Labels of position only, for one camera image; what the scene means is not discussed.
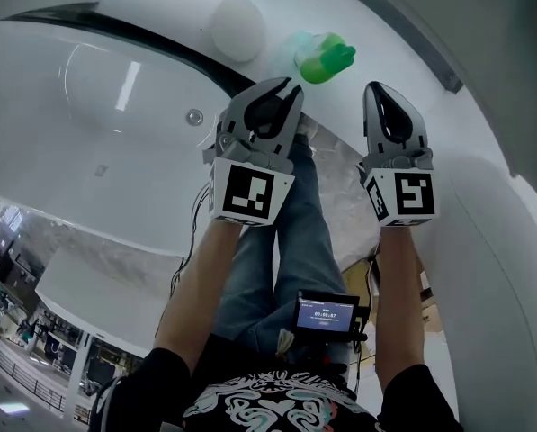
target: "person's leg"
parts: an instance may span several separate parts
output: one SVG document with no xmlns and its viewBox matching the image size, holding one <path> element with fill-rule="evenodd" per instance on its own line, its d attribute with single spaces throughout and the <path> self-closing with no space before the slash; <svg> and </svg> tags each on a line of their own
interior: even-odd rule
<svg viewBox="0 0 537 432">
<path fill-rule="evenodd" d="M 256 323 L 273 311 L 273 249 L 276 228 L 248 228 L 240 237 L 212 331 L 258 350 Z"/>
<path fill-rule="evenodd" d="M 296 136 L 290 159 L 296 179 L 276 221 L 280 269 L 274 289 L 274 312 L 254 328 L 259 350 L 265 355 L 276 353 L 280 329 L 291 329 L 298 290 L 346 293 L 322 215 L 318 175 L 305 136 Z M 299 363 L 303 354 L 302 350 L 292 350 L 289 360 Z M 348 345 L 331 345 L 328 355 L 333 363 L 347 364 Z"/>
</svg>

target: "blue jeans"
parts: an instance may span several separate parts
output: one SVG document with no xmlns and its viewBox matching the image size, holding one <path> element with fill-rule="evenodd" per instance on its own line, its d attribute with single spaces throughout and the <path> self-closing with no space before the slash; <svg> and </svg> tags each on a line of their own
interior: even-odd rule
<svg viewBox="0 0 537 432">
<path fill-rule="evenodd" d="M 322 215 L 318 175 L 305 136 L 297 135 L 289 159 L 296 176 L 274 225 L 249 228 L 240 237 L 213 333 L 274 356 L 280 329 L 291 329 L 298 290 L 346 293 Z M 278 234 L 280 267 L 273 289 L 273 248 Z M 301 364 L 305 347 L 288 361 Z M 349 346 L 331 344 L 332 363 L 347 364 Z"/>
</svg>

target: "forearm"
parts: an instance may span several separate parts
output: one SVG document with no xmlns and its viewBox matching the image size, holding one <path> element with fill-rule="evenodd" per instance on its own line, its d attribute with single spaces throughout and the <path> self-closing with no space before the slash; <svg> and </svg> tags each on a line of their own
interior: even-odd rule
<svg viewBox="0 0 537 432">
<path fill-rule="evenodd" d="M 154 347 L 178 354 L 191 373 L 212 331 L 241 230 L 212 221 L 162 316 Z"/>
<path fill-rule="evenodd" d="M 416 275 L 410 230 L 383 229 L 376 331 L 376 373 L 383 391 L 398 373 L 424 362 L 424 325 Z"/>
</svg>

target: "railing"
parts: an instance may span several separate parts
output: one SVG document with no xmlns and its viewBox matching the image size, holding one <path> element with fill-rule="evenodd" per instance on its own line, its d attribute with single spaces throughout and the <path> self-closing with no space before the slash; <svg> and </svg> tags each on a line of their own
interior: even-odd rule
<svg viewBox="0 0 537 432">
<path fill-rule="evenodd" d="M 27 391 L 36 395 L 51 408 L 64 413 L 66 397 L 50 389 L 50 387 L 43 385 L 41 382 L 38 382 L 38 379 L 35 379 L 32 375 L 26 373 L 21 366 L 11 360 L 2 350 L 0 350 L 0 368 Z M 90 410 L 80 405 L 76 405 L 74 419 L 88 425 L 90 421 Z"/>
</svg>

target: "black shirt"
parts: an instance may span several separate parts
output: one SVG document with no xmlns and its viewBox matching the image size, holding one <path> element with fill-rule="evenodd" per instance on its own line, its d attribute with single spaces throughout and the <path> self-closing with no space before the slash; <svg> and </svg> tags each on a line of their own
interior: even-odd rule
<svg viewBox="0 0 537 432">
<path fill-rule="evenodd" d="M 192 378 L 180 356 L 153 350 L 114 387 L 107 431 L 163 422 L 186 431 L 462 431 L 424 365 L 390 382 L 378 419 L 354 398 L 334 378 L 212 337 Z"/>
</svg>

